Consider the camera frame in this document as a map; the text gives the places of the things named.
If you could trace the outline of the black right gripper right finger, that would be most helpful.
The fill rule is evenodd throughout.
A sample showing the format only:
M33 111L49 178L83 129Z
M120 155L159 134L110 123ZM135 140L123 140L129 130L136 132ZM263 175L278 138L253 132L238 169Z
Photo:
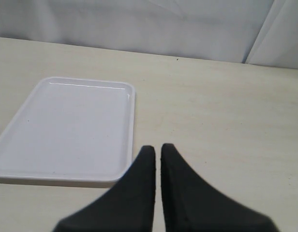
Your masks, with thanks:
M266 215L234 201L201 178L173 144L161 148L161 193L168 232L277 232Z

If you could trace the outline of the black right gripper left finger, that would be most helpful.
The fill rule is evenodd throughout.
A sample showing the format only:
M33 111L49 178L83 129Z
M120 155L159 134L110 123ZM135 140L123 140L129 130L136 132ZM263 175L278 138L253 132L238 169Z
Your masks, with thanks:
M141 147L123 177L100 198L61 219L56 232L150 232L156 194L154 147Z

